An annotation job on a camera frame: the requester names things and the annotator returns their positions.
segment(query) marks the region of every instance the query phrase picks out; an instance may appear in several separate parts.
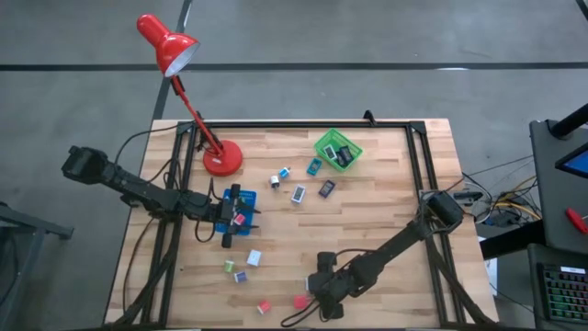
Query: green basket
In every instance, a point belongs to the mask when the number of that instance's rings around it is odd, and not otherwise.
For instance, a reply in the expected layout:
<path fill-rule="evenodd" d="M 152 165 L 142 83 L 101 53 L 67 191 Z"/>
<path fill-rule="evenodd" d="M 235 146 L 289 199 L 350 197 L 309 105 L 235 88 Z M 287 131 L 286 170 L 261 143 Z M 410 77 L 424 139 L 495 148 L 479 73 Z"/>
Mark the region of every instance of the green basket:
<path fill-rule="evenodd" d="M 338 151 L 339 148 L 343 146 L 349 147 L 349 152 L 353 156 L 353 161 L 347 167 L 341 167 L 336 161 L 330 159 L 327 154 L 324 152 L 323 148 L 327 145 L 331 145 L 335 151 Z M 344 172 L 346 171 L 357 159 L 359 156 L 364 152 L 359 146 L 352 143 L 349 139 L 347 139 L 341 132 L 337 131 L 336 129 L 329 129 L 321 139 L 319 139 L 316 144 L 314 144 L 314 149 L 316 153 L 322 157 L 326 162 L 328 162 L 331 166 L 333 166 L 337 171 Z"/>

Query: red desk lamp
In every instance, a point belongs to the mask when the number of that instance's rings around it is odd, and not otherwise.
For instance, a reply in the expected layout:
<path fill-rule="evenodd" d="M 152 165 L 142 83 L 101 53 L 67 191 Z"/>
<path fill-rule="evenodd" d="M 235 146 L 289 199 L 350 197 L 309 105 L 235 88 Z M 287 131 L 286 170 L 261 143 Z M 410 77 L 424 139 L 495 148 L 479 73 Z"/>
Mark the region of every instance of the red desk lamp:
<path fill-rule="evenodd" d="M 231 141 L 219 141 L 202 121 L 200 115 L 190 106 L 184 87 L 177 76 L 190 62 L 196 52 L 198 40 L 184 33 L 170 32 L 155 15 L 146 14 L 137 20 L 137 29 L 155 48 L 157 66 L 165 77 L 171 77 L 172 87 L 182 98 L 187 109 L 198 124 L 200 131 L 206 137 L 210 148 L 204 149 L 202 161 L 204 167 L 213 176 L 228 176 L 234 174 L 243 161 L 243 154 L 239 146 Z"/>

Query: white block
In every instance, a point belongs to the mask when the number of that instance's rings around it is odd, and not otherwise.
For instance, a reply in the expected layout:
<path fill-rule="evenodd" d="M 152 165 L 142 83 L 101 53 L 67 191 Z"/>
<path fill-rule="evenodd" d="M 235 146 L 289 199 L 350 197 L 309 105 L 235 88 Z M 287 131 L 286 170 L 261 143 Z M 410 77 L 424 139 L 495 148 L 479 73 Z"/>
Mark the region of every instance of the white block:
<path fill-rule="evenodd" d="M 247 264 L 259 267 L 259 258 L 261 258 L 261 252 L 252 249 L 247 258 Z"/>

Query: keyboard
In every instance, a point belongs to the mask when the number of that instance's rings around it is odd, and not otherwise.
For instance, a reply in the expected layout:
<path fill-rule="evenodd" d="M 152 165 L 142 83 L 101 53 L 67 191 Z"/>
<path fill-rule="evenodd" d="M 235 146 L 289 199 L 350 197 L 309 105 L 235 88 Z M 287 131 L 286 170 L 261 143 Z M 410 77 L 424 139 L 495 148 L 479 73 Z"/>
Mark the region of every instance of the keyboard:
<path fill-rule="evenodd" d="M 583 268 L 538 265 L 547 319 L 588 325 L 588 275 Z"/>

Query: lamp shade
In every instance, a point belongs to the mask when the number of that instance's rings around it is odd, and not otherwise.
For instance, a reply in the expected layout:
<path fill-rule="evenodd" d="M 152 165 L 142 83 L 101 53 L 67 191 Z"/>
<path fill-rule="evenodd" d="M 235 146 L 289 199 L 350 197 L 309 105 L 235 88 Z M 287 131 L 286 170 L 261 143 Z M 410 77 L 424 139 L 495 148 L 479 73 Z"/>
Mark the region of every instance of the lamp shade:
<path fill-rule="evenodd" d="M 155 48 L 157 66 L 165 77 L 179 73 L 198 48 L 198 40 L 184 33 L 171 32 L 155 15 L 141 15 L 137 30 Z"/>

